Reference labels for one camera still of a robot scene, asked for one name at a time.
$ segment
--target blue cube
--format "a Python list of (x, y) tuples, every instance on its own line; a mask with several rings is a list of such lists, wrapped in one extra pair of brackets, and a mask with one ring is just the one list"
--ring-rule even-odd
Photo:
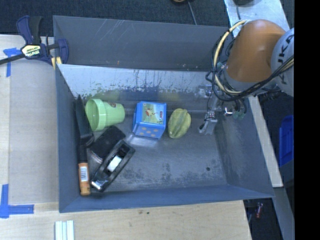
[(137, 136), (160, 139), (166, 130), (167, 104), (140, 101), (133, 115), (132, 131)]

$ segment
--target blue object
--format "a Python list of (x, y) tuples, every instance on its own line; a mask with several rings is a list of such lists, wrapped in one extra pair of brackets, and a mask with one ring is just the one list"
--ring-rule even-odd
[[(3, 50), (4, 54), (7, 55), (8, 57), (11, 56), (15, 56), (15, 55), (19, 55), (22, 52), (17, 49), (17, 48), (9, 48), (9, 49), (4, 49)], [(11, 62), (8, 62), (6, 65), (6, 77), (10, 77), (11, 76)]]
[(134, 111), (132, 131), (137, 136), (160, 139), (166, 130), (167, 104), (140, 101)]
[(9, 185), (2, 185), (1, 203), (0, 203), (0, 218), (7, 219), (10, 215), (15, 214), (33, 214), (34, 204), (25, 205), (9, 205), (8, 204)]
[(279, 167), (294, 158), (294, 116), (286, 116), (279, 129)]

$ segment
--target black object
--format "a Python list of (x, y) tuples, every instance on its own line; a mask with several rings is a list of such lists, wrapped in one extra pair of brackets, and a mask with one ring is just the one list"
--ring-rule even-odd
[(111, 149), (124, 139), (126, 135), (114, 125), (108, 127), (103, 134), (92, 144), (90, 150), (98, 157), (104, 159)]
[(118, 141), (96, 171), (91, 185), (99, 192), (103, 192), (118, 176), (135, 151), (133, 147), (123, 140)]
[(86, 115), (84, 102), (80, 95), (75, 101), (75, 115), (80, 134), (80, 144), (88, 148), (95, 140), (95, 137)]

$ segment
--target white label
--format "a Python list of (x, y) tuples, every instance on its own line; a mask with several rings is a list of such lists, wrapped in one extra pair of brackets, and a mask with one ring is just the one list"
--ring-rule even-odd
[(80, 178), (81, 182), (87, 182), (88, 181), (88, 169), (86, 166), (80, 167)]

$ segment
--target blue box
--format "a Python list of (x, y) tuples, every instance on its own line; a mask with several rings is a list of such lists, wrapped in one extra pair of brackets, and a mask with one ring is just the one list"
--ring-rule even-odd
[(166, 130), (167, 104), (140, 101), (134, 111), (132, 131), (137, 136), (160, 139)]
[(284, 166), (294, 158), (294, 116), (283, 118), (279, 129), (279, 167)]

